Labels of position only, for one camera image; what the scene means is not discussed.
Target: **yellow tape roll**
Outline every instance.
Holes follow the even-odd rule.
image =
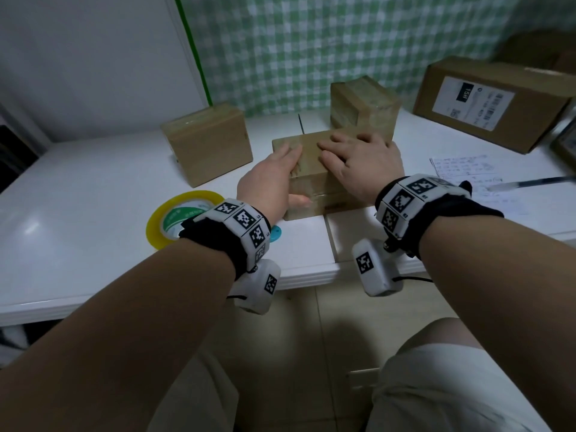
[[[171,198],[154,211],[146,225],[146,238],[160,250],[178,239],[184,220],[212,209],[224,197],[212,191],[190,191]]]

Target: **knee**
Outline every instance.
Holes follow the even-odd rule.
[[[398,353],[425,344],[457,344],[461,346],[482,348],[474,335],[461,319],[446,317],[436,319],[421,331],[408,339]]]

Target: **white wall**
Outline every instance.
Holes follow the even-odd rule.
[[[165,0],[0,0],[0,83],[54,141],[201,109]]]

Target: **person's right arm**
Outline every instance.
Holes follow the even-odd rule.
[[[374,203],[404,175],[376,134],[321,142],[321,160]],[[454,311],[553,430],[576,423],[576,249],[500,217],[437,217],[422,262]]]

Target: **hand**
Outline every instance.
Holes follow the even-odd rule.
[[[288,194],[288,178],[301,154],[301,145],[290,149],[285,143],[240,179],[236,199],[258,209],[271,225],[288,207],[309,206],[311,201],[305,195]]]
[[[386,185],[404,177],[400,150],[377,132],[361,133],[357,138],[335,132],[330,141],[318,143],[323,150],[320,161],[350,194],[374,204]]]

